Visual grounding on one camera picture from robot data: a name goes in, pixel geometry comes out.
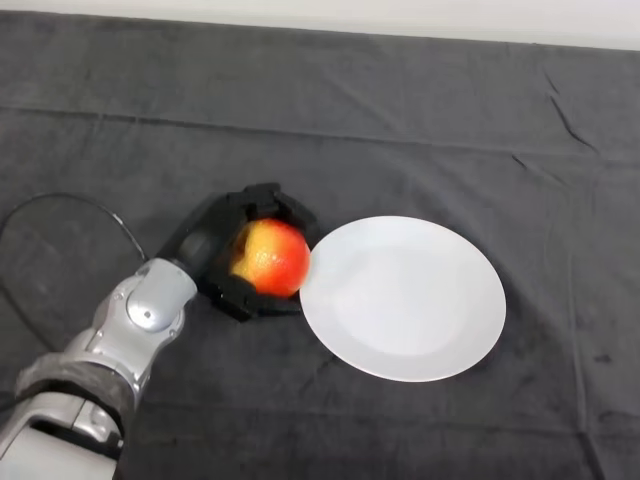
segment plate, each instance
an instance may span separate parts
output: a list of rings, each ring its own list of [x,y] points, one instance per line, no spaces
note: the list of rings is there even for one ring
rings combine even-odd
[[[457,233],[372,217],[327,235],[300,290],[309,326],[336,356],[378,377],[456,375],[495,345],[506,315],[500,278]]]

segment dark gray cloth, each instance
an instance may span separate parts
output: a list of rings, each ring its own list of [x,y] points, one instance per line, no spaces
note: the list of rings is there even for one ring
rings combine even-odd
[[[336,360],[302,317],[241,325],[196,302],[125,478],[635,478],[639,152],[638,53],[0,15],[3,210],[85,193],[153,253],[209,193],[275,180],[325,232],[385,214],[449,227],[506,289],[488,357],[424,384]],[[58,348],[137,264],[106,216],[65,200],[0,246]],[[10,392],[44,349],[4,299],[0,329]]]

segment wire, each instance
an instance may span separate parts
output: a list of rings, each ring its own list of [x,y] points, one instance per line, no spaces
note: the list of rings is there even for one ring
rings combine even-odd
[[[16,213],[18,213],[24,207],[26,207],[26,206],[34,203],[34,202],[37,202],[37,201],[43,200],[43,199],[47,199],[47,198],[67,198],[67,199],[71,199],[71,200],[76,200],[78,202],[86,203],[86,204],[89,204],[89,205],[91,205],[93,207],[96,207],[97,209],[99,209],[102,212],[106,213],[114,222],[116,222],[118,224],[118,226],[120,227],[120,230],[122,230],[122,232],[126,235],[126,237],[131,242],[131,244],[138,251],[138,254],[140,255],[140,258],[142,259],[142,261],[146,262],[147,260],[149,260],[149,257],[145,253],[144,249],[142,248],[142,246],[140,245],[138,240],[136,240],[136,237],[133,235],[133,233],[131,232],[129,227],[127,227],[127,225],[124,223],[124,220],[122,220],[122,218],[120,218],[120,216],[117,213],[115,213],[113,210],[109,209],[108,207],[106,207],[105,205],[100,203],[99,201],[97,201],[97,200],[95,200],[95,199],[93,199],[91,197],[87,197],[85,195],[82,195],[80,193],[71,193],[71,192],[39,193],[39,194],[33,195],[32,197],[29,197],[28,199],[18,203],[11,210],[9,210],[9,213],[7,213],[4,216],[4,218],[2,219],[2,222],[0,222],[0,241],[2,241],[2,236],[4,235],[4,231],[7,228],[7,224],[9,223],[9,220],[11,220],[11,218]]]
[[[107,214],[109,216],[109,218],[111,218],[118,225],[118,227],[120,227],[120,230],[124,233],[124,235],[127,237],[127,239],[131,242],[131,244],[134,246],[134,248],[138,252],[138,255],[140,256],[141,260],[143,262],[146,262],[147,260],[149,260],[149,257],[145,253],[144,249],[142,248],[142,246],[140,245],[140,243],[138,242],[136,237],[131,232],[131,229],[129,229],[129,227],[124,223],[124,220],[122,220],[122,218],[117,213],[115,213],[113,210],[109,209],[108,207],[106,207],[105,205],[103,205],[102,203],[100,203],[99,201],[97,201],[97,200],[95,200],[95,199],[93,199],[91,197],[88,197],[88,196],[85,196],[85,195],[82,195],[82,194],[79,194],[79,193],[71,193],[71,192],[39,193],[39,194],[33,195],[32,197],[29,197],[26,200],[14,205],[9,210],[9,212],[2,218],[2,221],[0,221],[0,242],[2,241],[2,237],[4,235],[4,232],[7,229],[7,225],[9,225],[9,221],[13,218],[13,216],[16,213],[18,213],[24,207],[26,207],[28,205],[31,205],[34,202],[37,202],[37,201],[40,201],[40,200],[45,200],[45,199],[50,199],[50,198],[66,198],[66,199],[69,199],[69,200],[75,200],[75,201],[78,201],[78,202],[81,202],[81,203],[85,203],[85,204],[91,205],[91,206],[99,209],[103,213]],[[31,318],[29,318],[29,316],[26,314],[24,309],[20,306],[20,303],[16,300],[15,296],[7,288],[7,285],[5,284],[4,280],[1,277],[0,277],[0,293],[2,293],[5,296],[5,298],[7,299],[7,302],[9,303],[11,308],[16,312],[16,314],[18,315],[18,318],[24,324],[24,326],[29,330],[29,332],[31,332],[31,334],[47,350],[55,351],[56,350],[55,345],[53,345],[53,343],[51,343],[51,341],[42,332],[40,332],[40,330],[36,326],[35,322],[33,322],[33,320],[31,320]],[[16,405],[21,403],[23,400],[25,400],[25,399],[21,398],[21,397],[17,397],[17,398],[14,398],[14,399],[12,399],[12,400],[10,400],[8,402],[4,402],[4,403],[0,404],[0,413],[4,412],[6,410],[10,410],[10,409],[14,408]]]

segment robotic arm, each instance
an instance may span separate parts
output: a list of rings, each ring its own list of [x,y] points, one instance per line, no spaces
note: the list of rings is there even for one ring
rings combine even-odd
[[[314,234],[313,214],[277,184],[212,197],[103,300],[64,352],[21,372],[21,401],[0,433],[0,478],[113,478],[153,362],[180,334],[198,292],[239,321],[300,313],[296,301],[260,295],[228,273],[235,238],[266,217],[300,228],[308,241]]]

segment red apple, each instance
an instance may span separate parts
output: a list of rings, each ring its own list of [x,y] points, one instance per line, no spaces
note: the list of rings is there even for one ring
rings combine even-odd
[[[251,222],[238,237],[231,273],[247,280],[258,293],[290,297],[304,282],[310,257],[298,230],[267,218]]]

